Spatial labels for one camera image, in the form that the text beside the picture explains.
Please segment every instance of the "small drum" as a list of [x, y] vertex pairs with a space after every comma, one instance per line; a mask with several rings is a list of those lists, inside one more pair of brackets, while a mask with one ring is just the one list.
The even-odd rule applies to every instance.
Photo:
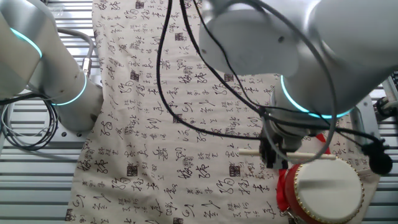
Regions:
[[308, 224], [346, 223], [362, 207], [364, 189], [356, 170], [337, 158], [294, 165], [286, 176], [285, 196]]

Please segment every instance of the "cable bundle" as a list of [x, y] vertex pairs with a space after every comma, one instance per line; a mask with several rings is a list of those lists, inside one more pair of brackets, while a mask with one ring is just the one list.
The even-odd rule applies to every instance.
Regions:
[[[212, 131], [207, 131], [205, 129], [200, 129], [198, 127], [195, 127], [191, 124], [188, 124], [187, 122], [185, 122], [182, 118], [178, 117], [171, 109], [171, 107], [169, 106], [169, 104], [167, 103], [164, 93], [162, 91], [162, 85], [161, 85], [161, 81], [160, 81], [160, 61], [161, 61], [161, 56], [162, 56], [162, 48], [163, 48], [163, 44], [164, 44], [164, 40], [165, 40], [165, 35], [166, 35], [166, 30], [169, 24], [169, 20], [170, 20], [170, 15], [171, 15], [171, 10], [172, 10], [172, 0], [169, 0], [168, 6], [167, 6], [167, 13], [166, 13], [166, 17], [165, 17], [165, 25], [164, 28], [162, 30], [162, 35], [160, 37], [160, 42], [159, 42], [159, 48], [157, 51], [157, 61], [156, 61], [156, 79], [157, 79], [157, 87], [159, 89], [159, 95], [162, 99], [162, 102], [164, 104], [164, 106], [166, 107], [167, 111], [174, 117], [174, 119], [176, 119], [179, 123], [187, 126], [188, 128], [192, 128], [196, 131], [200, 131], [202, 133], [207, 133], [207, 134], [211, 134], [214, 136], [220, 136], [220, 137], [227, 137], [227, 138], [236, 138], [236, 139], [257, 139], [257, 140], [262, 140], [261, 138], [252, 138], [252, 137], [245, 137], [245, 136], [235, 136], [235, 135], [230, 135], [230, 134], [221, 134], [221, 133], [214, 133]], [[342, 135], [343, 137], [345, 137], [346, 139], [353, 141], [355, 144], [357, 144], [360, 147], [363, 147], [362, 145], [360, 145], [358, 142], [354, 141], [353, 139], [349, 138], [348, 136], [345, 136], [342, 133], [348, 133], [348, 134], [354, 134], [357, 136], [361, 136], [367, 139], [370, 139], [375, 145], [383, 145], [382, 141], [379, 140], [378, 138], [370, 135], [370, 134], [366, 134], [366, 133], [361, 133], [359, 131], [354, 131], [352, 129], [346, 129], [346, 128], [337, 128], [336, 127], [336, 122], [337, 122], [337, 115], [336, 115], [336, 92], [335, 92], [335, 87], [333, 85], [333, 81], [331, 79], [331, 75], [330, 72], [325, 64], [325, 62], [323, 61], [322, 57], [320, 56], [319, 52], [317, 51], [317, 49], [313, 46], [313, 44], [306, 38], [306, 36], [304, 34], [302, 34], [285, 16], [283, 16], [280, 12], [278, 12], [277, 10], [275, 10], [274, 8], [270, 7], [268, 4], [260, 1], [260, 0], [247, 0], [247, 1], [230, 1], [228, 2], [228, 6], [233, 5], [233, 4], [237, 4], [237, 3], [241, 3], [241, 4], [248, 4], [250, 6], [252, 6], [253, 8], [255, 8], [258, 11], [262, 11], [265, 12], [264, 10], [269, 11], [271, 14], [273, 14], [274, 16], [276, 16], [278, 19], [280, 19], [283, 23], [285, 23], [304, 43], [305, 45], [308, 47], [308, 49], [311, 51], [311, 53], [314, 55], [314, 57], [316, 58], [317, 62], [320, 64], [322, 70], [324, 71], [324, 74], [327, 78], [327, 80], [329, 81], [329, 88], [331, 91], [331, 95], [332, 95], [332, 118], [331, 118], [331, 122], [329, 123], [327, 120], [323, 119], [322, 116], [319, 115], [319, 117], [325, 121], [325, 123], [327, 125], [325, 126], [320, 126], [320, 125], [312, 125], [312, 124], [299, 124], [299, 123], [291, 123], [291, 122], [287, 122], [287, 121], [282, 121], [279, 120], [277, 118], [272, 117], [268, 112], [267, 109], [277, 109], [277, 110], [285, 110], [285, 111], [289, 111], [292, 113], [306, 113], [306, 112], [302, 112], [302, 111], [292, 111], [292, 110], [288, 110], [285, 108], [278, 108], [278, 107], [271, 107], [271, 106], [262, 106], [259, 104], [256, 104], [255, 102], [253, 102], [248, 95], [246, 94], [242, 83], [240, 82], [239, 78], [237, 77], [237, 74], [234, 72], [234, 70], [232, 69], [228, 57], [226, 55], [226, 52], [224, 50], [224, 48], [222, 48], [221, 44], [214, 38], [214, 36], [211, 34], [211, 32], [208, 30], [206, 24], [203, 21], [203, 18], [200, 14], [200, 10], [198, 8], [197, 2], [196, 0], [193, 0], [193, 3], [195, 5], [195, 8], [197, 10], [197, 13], [199, 15], [199, 18], [201, 20], [202, 25], [204, 26], [205, 30], [207, 31], [208, 35], [213, 39], [213, 41], [215, 41], [215, 43], [217, 44], [217, 46], [221, 49], [225, 60], [228, 64], [229, 69], [233, 72], [234, 76], [236, 77], [236, 79], [238, 80], [239, 86], [241, 87], [245, 97], [249, 100], [247, 101], [246, 99], [244, 99], [242, 96], [240, 96], [234, 89], [232, 89], [222, 78], [221, 76], [217, 73], [217, 71], [212, 68], [210, 65], [208, 65], [205, 60], [203, 59], [203, 57], [201, 56], [201, 52], [199, 49], [199, 46], [195, 40], [195, 37], [193, 36], [189, 21], [188, 21], [188, 16], [187, 16], [187, 11], [185, 9], [185, 3], [184, 0], [180, 0], [180, 7], [181, 7], [181, 11], [182, 11], [182, 16], [184, 19], [184, 23], [185, 23], [185, 28], [187, 29], [187, 32], [190, 36], [191, 42], [195, 48], [195, 50], [197, 51], [197, 54], [200, 56], [200, 58], [203, 60], [203, 62], [206, 64], [206, 66], [210, 69], [210, 71], [214, 74], [214, 76], [234, 95], [236, 96], [239, 100], [241, 100], [246, 106], [248, 106], [250, 109], [252, 109], [253, 111], [255, 111], [256, 113], [259, 114], [259, 116], [262, 118], [263, 121], [263, 131], [266, 135], [267, 140], [270, 142], [270, 145], [272, 147], [273, 150], [275, 150], [275, 152], [281, 156], [282, 158], [284, 158], [287, 161], [293, 162], [293, 163], [306, 163], [306, 162], [311, 162], [314, 161], [315, 159], [318, 159], [320, 156], [322, 156], [322, 154], [324, 154], [327, 150], [328, 147], [331, 143], [332, 137], [333, 137], [333, 133], [336, 131], [337, 133], [339, 133], [340, 135]], [[319, 129], [319, 130], [329, 130], [328, 133], [328, 137], [326, 139], [326, 143], [325, 145], [322, 147], [322, 149], [320, 149], [318, 151], [318, 153], [311, 159], [307, 159], [306, 161], [298, 161], [298, 160], [293, 160], [293, 159], [289, 159], [288, 157], [286, 157], [286, 155], [274, 144], [271, 135], [267, 132], [267, 129], [265, 128], [266, 125], [265, 123], [268, 121], [273, 121], [277, 124], [283, 124], [286, 126], [292, 126], [292, 127], [296, 127], [296, 128], [305, 128], [305, 129]]]
[[37, 151], [44, 148], [54, 137], [55, 132], [58, 129], [58, 114], [55, 111], [54, 106], [49, 102], [49, 100], [44, 99], [44, 105], [47, 107], [49, 112], [49, 126], [47, 128], [41, 129], [37, 134], [33, 136], [38, 136], [42, 134], [42, 138], [36, 143], [28, 143], [20, 139], [20, 136], [26, 136], [21, 133], [14, 131], [11, 128], [11, 111], [9, 104], [6, 102], [17, 102], [19, 100], [25, 100], [28, 98], [38, 97], [36, 93], [30, 93], [26, 97], [16, 97], [6, 101], [0, 101], [0, 105], [5, 105], [1, 114], [0, 129], [7, 141], [15, 147], [20, 149], [25, 149], [27, 151]]

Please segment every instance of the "metal bracket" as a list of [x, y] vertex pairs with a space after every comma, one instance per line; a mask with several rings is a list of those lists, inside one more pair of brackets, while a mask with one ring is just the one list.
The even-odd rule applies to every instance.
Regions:
[[[372, 99], [368, 95], [350, 113], [353, 130], [366, 134], [371, 134], [380, 138], [379, 126], [376, 115], [374, 114]], [[355, 136], [355, 140], [360, 144], [369, 144], [370, 140]]]

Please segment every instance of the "beige cloth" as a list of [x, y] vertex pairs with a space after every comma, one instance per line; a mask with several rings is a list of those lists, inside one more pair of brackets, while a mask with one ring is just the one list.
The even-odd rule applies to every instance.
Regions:
[[[197, 13], [185, 2], [197, 34]], [[258, 149], [258, 141], [198, 133], [175, 123], [162, 104], [155, 61], [166, 7], [166, 0], [93, 1], [104, 105], [78, 161], [66, 223], [288, 223], [275, 199], [277, 171], [238, 156], [239, 148]], [[201, 128], [257, 136], [261, 120], [197, 56], [178, 1], [168, 28], [161, 72], [172, 109]], [[232, 76], [221, 75], [241, 92]], [[278, 81], [242, 77], [260, 103], [269, 102]], [[331, 148], [346, 149], [337, 140]]]

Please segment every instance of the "drum head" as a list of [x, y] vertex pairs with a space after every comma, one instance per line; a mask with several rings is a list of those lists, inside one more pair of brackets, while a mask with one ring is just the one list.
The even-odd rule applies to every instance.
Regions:
[[312, 218], [322, 223], [344, 223], [359, 212], [364, 196], [362, 183], [345, 161], [304, 164], [295, 177], [297, 201]]

